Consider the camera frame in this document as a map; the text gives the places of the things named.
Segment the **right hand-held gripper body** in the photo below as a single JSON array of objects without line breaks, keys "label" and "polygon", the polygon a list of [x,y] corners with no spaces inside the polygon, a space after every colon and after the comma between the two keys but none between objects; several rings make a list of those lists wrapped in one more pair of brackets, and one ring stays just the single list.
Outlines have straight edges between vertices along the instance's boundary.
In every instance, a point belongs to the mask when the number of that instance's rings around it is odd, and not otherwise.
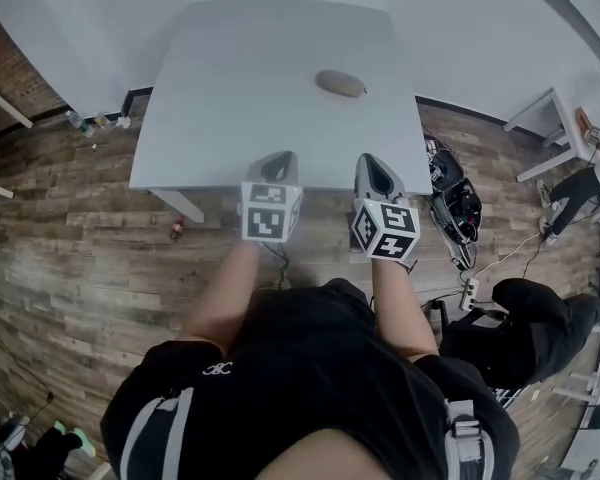
[{"label": "right hand-held gripper body", "polygon": [[421,236],[419,214],[398,175],[370,153],[356,165],[353,207],[350,231],[366,257],[405,261]]}]

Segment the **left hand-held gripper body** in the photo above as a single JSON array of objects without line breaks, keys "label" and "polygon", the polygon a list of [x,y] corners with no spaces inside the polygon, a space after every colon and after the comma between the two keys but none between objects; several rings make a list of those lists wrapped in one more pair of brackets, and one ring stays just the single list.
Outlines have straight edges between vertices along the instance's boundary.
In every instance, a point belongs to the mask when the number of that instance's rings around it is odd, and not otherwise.
[{"label": "left hand-held gripper body", "polygon": [[254,162],[241,184],[242,239],[286,243],[300,216],[303,188],[298,157],[292,151],[273,153]]}]

